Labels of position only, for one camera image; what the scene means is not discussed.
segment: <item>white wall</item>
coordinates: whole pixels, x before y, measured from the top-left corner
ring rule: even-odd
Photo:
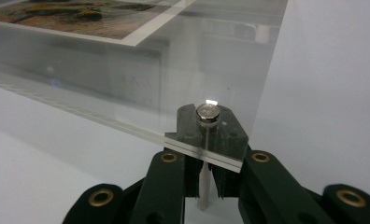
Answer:
[[[289,2],[250,144],[316,192],[370,193],[370,0]]]

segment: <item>white border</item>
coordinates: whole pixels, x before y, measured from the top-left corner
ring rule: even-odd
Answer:
[[[25,0],[15,0],[10,1],[4,4],[0,4],[0,7],[6,7],[10,6],[16,3],[23,2]],[[49,30],[44,28],[37,28],[37,27],[31,27],[26,25],[20,25],[20,24],[12,24],[0,21],[0,25],[5,25],[8,27],[13,28],[22,28],[25,30],[31,30],[31,31],[37,31],[52,35],[64,35],[64,36],[70,36],[75,38],[81,38],[81,39],[88,39],[88,40],[96,40],[100,42],[106,42],[106,43],[112,43],[112,44],[120,44],[120,45],[127,45],[135,47],[137,46],[141,41],[146,39],[148,36],[153,34],[155,31],[157,31],[160,27],[162,27],[164,24],[166,24],[168,21],[173,19],[179,12],[181,12],[183,9],[188,7],[190,4],[192,4],[195,0],[180,0],[175,5],[167,9],[166,11],[162,12],[157,17],[153,18],[149,22],[145,23],[135,31],[133,31],[131,34],[126,36],[124,39],[113,39],[113,38],[107,38],[107,37],[101,37],[101,36],[93,36],[93,35],[80,35],[80,34],[73,34],[69,32],[64,31],[55,31],[55,30]]]

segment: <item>framed photo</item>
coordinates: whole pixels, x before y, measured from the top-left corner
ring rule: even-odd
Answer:
[[[0,5],[0,24],[136,46],[193,0],[16,0]]]

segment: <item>bolt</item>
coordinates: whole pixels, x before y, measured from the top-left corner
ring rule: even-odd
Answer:
[[[214,127],[220,118],[220,109],[217,105],[202,104],[196,109],[197,118],[203,127]]]

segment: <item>white surface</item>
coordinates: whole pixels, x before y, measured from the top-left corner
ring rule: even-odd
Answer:
[[[251,147],[321,193],[370,193],[370,1],[290,1]]]
[[[305,187],[370,193],[370,1],[290,1],[250,143]],[[86,188],[138,180],[160,149],[0,90],[0,223],[58,223]],[[188,200],[186,223],[241,223],[236,202],[211,201],[201,216]]]

